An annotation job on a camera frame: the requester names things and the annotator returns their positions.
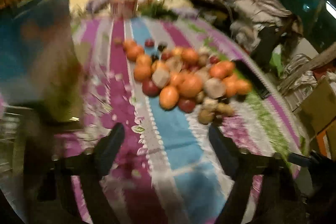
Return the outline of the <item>blue cardboard box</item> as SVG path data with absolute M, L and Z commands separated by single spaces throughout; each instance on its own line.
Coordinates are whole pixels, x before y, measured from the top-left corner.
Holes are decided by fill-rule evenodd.
M 1 97 L 51 122 L 83 112 L 83 66 L 72 39 L 69 0 L 41 0 L 1 11 Z

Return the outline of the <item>brown longan fruit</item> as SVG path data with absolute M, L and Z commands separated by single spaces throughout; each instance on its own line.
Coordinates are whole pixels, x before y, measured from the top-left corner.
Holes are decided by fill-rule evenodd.
M 204 125 L 211 123 L 214 120 L 215 113 L 207 109 L 201 109 L 198 113 L 198 122 Z

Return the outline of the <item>striped floral bed sheet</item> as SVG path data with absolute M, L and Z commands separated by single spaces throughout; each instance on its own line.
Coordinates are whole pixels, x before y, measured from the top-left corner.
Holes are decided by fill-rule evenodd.
M 116 38 L 132 39 L 140 46 L 153 39 L 169 48 L 193 47 L 223 60 L 245 61 L 269 96 L 261 99 L 251 92 L 242 102 L 232 99 L 235 113 L 220 129 L 237 146 L 257 155 L 300 151 L 300 127 L 276 88 L 229 37 L 205 21 L 102 17 L 74 20 L 71 27 L 75 44 L 85 46 L 89 56 L 84 127 L 64 135 L 66 155 L 80 154 L 116 123 L 123 124 L 125 140 L 112 169 L 100 181 L 106 204 L 120 223 L 213 223 L 233 182 L 221 169 L 208 127 L 198 122 L 197 112 L 165 111 L 158 98 L 144 95 L 133 77 L 134 64 L 114 43 Z

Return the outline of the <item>white sugarcane chunk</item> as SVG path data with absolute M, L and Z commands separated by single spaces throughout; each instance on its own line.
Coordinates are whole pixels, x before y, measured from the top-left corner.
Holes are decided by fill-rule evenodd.
M 210 97 L 205 97 L 202 102 L 202 108 L 206 109 L 207 111 L 214 112 L 218 107 L 218 100 L 212 99 Z
M 162 68 L 158 68 L 155 70 L 155 72 L 152 75 L 151 80 L 160 89 L 163 89 L 170 80 L 170 73 Z
M 211 78 L 204 83 L 203 90 L 208 97 L 212 99 L 217 99 L 224 96 L 226 92 L 226 87 L 224 83 L 221 82 L 221 80 L 217 78 Z

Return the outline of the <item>dark red tomato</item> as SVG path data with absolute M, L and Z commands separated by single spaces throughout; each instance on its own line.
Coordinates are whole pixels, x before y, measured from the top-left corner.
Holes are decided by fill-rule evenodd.
M 156 97 L 160 94 L 161 89 L 151 79 L 145 79 L 142 82 L 142 92 L 148 97 Z
M 184 113 L 191 113 L 194 111 L 196 106 L 196 101 L 194 98 L 181 97 L 178 101 L 178 108 Z

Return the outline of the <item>large mandarin with stem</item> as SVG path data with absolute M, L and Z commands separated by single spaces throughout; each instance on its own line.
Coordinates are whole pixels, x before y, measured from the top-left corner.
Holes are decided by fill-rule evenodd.
M 203 81 L 197 75 L 187 75 L 178 85 L 179 94 L 186 98 L 194 98 L 203 90 Z

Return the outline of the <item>oval orange kumquat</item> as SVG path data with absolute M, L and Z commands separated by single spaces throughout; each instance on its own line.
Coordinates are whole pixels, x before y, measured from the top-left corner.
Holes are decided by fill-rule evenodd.
M 174 86 L 164 87 L 159 94 L 159 104 L 161 108 L 170 110 L 175 107 L 179 100 L 179 92 Z

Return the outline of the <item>red printed snack box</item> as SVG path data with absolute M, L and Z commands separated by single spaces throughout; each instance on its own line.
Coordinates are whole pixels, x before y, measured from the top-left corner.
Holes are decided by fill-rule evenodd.
M 136 16 L 137 0 L 111 0 L 110 14 L 114 19 L 131 19 Z

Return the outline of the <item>pile of clothes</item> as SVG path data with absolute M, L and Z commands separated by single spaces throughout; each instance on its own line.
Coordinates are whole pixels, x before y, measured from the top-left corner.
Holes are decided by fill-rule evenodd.
M 230 25 L 234 40 L 247 52 L 260 43 L 259 32 L 266 27 L 281 27 L 292 12 L 278 0 L 225 0 L 237 18 Z

